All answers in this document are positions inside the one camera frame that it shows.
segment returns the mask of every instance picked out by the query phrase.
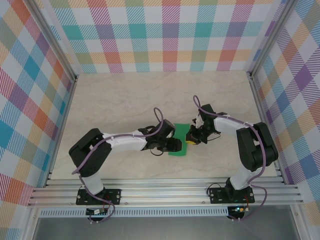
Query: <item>metal extrusion rail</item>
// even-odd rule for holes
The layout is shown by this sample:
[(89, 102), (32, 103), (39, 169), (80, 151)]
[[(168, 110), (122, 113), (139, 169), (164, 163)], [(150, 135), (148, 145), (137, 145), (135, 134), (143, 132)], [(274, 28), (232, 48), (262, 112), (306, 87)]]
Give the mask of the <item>metal extrusion rail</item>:
[[(180, 179), (105, 179), (105, 188), (122, 189), (119, 207), (199, 207), (236, 206), (237, 204), (210, 204), (206, 189), (212, 183), (225, 185), (226, 178)], [(259, 177), (253, 181), (267, 189), (265, 205), (298, 205), (303, 203), (296, 185), (286, 185), (281, 175)], [(46, 187), (35, 188), (29, 201), (31, 208), (79, 208), (75, 204), (79, 180), (51, 180)], [(255, 203), (264, 199), (264, 191), (254, 188)]]

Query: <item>green sponge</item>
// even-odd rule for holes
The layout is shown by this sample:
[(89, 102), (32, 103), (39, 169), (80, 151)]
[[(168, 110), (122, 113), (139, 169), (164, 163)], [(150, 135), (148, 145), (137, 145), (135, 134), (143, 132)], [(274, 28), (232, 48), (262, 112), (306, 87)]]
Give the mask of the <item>green sponge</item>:
[(187, 146), (188, 144), (186, 143), (186, 134), (190, 130), (190, 124), (180, 124), (180, 123), (175, 123), (175, 132), (174, 132), (174, 138), (180, 139), (182, 142), (182, 149), (181, 151), (170, 151), (168, 153), (169, 156), (185, 156), (187, 155)]

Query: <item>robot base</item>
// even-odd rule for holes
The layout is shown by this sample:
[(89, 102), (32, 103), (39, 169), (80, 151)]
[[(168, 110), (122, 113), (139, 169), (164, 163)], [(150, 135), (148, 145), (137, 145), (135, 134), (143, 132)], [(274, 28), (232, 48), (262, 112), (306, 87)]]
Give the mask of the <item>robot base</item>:
[[(108, 200), (112, 202), (114, 205), (120, 204), (121, 199), (121, 189), (103, 189), (101, 192), (96, 194), (98, 198)], [(85, 189), (79, 189), (77, 198), (76, 198), (76, 205), (103, 205), (104, 202), (97, 200), (90, 196)]]
[(255, 196), (251, 187), (248, 187), (246, 191), (243, 191), (233, 201), (229, 199), (224, 187), (209, 188), (209, 196), (211, 204), (253, 204), (255, 202)]

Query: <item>plaid wall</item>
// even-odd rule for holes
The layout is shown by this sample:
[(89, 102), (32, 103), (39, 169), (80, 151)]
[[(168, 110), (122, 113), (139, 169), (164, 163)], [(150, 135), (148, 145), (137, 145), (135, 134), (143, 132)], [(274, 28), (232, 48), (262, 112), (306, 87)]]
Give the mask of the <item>plaid wall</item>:
[(272, 21), (271, 21), (267, 31), (265, 32), (265, 34), (263, 36), (263, 39), (262, 39), (262, 41), (261, 41), (261, 43), (259, 45), (259, 48), (258, 48), (258, 50), (256, 51), (256, 53), (254, 55), (253, 61), (250, 64), (249, 69), (245, 69), (246, 71), (251, 72), (253, 70), (253, 68), (254, 68), (254, 66), (255, 66), (255, 64), (257, 62), (257, 59), (258, 59), (262, 49), (264, 49), (271, 32), (274, 30), (274, 28), (276, 26), (276, 22), (279, 19), (279, 17), (281, 16), (281, 13), (282, 13), (287, 1), (288, 0), (281, 0), (281, 3), (280, 3), (278, 9), (275, 12), (275, 15), (273, 16)]
[(300, 0), (255, 79), (281, 162), (320, 237), (320, 0)]
[(0, 1), (0, 239), (15, 240), (48, 170), (72, 86), (22, 0)]
[(85, 73), (122, 73), (243, 70), (274, 0), (50, 3)]

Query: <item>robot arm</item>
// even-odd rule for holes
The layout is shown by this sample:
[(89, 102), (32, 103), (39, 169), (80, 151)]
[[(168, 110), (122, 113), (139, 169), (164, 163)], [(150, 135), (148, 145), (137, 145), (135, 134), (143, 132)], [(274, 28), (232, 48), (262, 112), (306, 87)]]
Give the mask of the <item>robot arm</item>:
[[(206, 112), (215, 114), (210, 104), (203, 105), (201, 108)], [(200, 110), (196, 118), (193, 119), (193, 122), (195, 125), (190, 127), (186, 135), (187, 143), (194, 145), (200, 143), (207, 144), (208, 137), (211, 134), (220, 133), (226, 133), (237, 138), (242, 165), (236, 173), (226, 181), (225, 192), (231, 202), (238, 196), (244, 195), (244, 192), (249, 189), (250, 184), (248, 181), (258, 175), (263, 166), (262, 150), (256, 135), (246, 125), (225, 117), (212, 116)], [(262, 140), (266, 155), (266, 166), (269, 166), (278, 159), (278, 151), (269, 129), (263, 122), (249, 124), (254, 127)]]
[(175, 126), (167, 119), (163, 121), (160, 131), (150, 136), (159, 128), (159, 126), (160, 123), (157, 126), (139, 128), (138, 130), (130, 133), (122, 133), (121, 136), (118, 136), (117, 138), (112, 137), (116, 134), (101, 133), (98, 128), (93, 128), (84, 135), (69, 150), (69, 155), (77, 168), (82, 164), (85, 157), (99, 141), (111, 137), (98, 146), (78, 172), (87, 189), (93, 195), (98, 195), (104, 190), (104, 186), (99, 175), (99, 169), (105, 162), (106, 158), (113, 154), (130, 150), (151, 150), (154, 148), (163, 152), (180, 151), (182, 143), (179, 139), (172, 137), (175, 133)]

